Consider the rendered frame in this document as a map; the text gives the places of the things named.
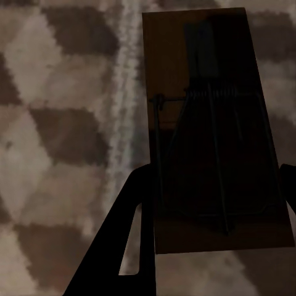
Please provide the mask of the mousetrap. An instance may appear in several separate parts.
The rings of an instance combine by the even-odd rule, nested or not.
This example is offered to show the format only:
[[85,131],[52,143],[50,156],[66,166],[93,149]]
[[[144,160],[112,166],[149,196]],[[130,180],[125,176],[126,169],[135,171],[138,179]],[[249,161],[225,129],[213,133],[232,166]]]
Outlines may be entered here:
[[245,7],[142,22],[155,254],[296,247]]

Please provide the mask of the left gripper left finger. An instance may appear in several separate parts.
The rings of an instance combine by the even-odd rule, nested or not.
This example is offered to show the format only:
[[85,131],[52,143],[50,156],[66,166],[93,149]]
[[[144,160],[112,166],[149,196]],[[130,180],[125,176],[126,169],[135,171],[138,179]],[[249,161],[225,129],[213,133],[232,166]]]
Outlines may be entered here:
[[[139,271],[118,275],[134,211],[142,202]],[[156,296],[152,172],[133,170],[63,296]]]

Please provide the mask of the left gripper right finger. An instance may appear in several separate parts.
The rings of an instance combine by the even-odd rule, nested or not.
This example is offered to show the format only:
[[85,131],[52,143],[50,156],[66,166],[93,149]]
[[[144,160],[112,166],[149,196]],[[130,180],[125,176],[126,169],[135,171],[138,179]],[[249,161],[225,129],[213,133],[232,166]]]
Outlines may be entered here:
[[279,168],[285,198],[296,214],[296,166],[282,164]]

